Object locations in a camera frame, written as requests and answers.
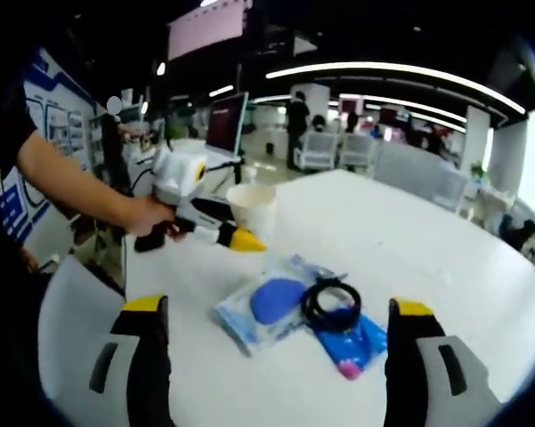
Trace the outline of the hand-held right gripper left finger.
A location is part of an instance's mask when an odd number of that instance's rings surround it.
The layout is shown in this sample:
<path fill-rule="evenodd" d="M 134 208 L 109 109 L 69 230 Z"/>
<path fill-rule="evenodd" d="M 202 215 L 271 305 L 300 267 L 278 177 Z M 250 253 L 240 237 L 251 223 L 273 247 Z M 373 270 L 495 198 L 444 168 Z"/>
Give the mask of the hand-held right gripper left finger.
<path fill-rule="evenodd" d="M 167 297 L 126 302 L 93 365 L 89 390 L 110 398 L 113 426 L 173 426 Z"/>

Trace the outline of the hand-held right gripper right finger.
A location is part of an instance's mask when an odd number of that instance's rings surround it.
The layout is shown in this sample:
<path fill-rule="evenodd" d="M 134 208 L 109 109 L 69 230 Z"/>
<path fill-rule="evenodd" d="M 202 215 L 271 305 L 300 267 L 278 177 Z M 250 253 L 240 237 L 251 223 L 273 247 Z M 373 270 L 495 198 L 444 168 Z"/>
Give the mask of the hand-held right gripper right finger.
<path fill-rule="evenodd" d="M 501 403 L 486 366 L 421 302 L 389 302 L 385 426 L 484 426 Z"/>

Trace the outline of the person's left hand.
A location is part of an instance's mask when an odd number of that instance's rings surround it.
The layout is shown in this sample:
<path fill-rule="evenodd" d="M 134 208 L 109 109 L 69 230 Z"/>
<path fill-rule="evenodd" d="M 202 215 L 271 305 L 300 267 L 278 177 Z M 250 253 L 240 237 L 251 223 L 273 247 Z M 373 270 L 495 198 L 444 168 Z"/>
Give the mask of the person's left hand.
<path fill-rule="evenodd" d="M 152 229 L 165 222 L 166 234 L 174 241 L 181 241 L 184 234 L 174 224 L 175 209 L 163 205 L 151 196 L 134 197 L 126 213 L 126 231 L 137 237 L 148 236 Z"/>

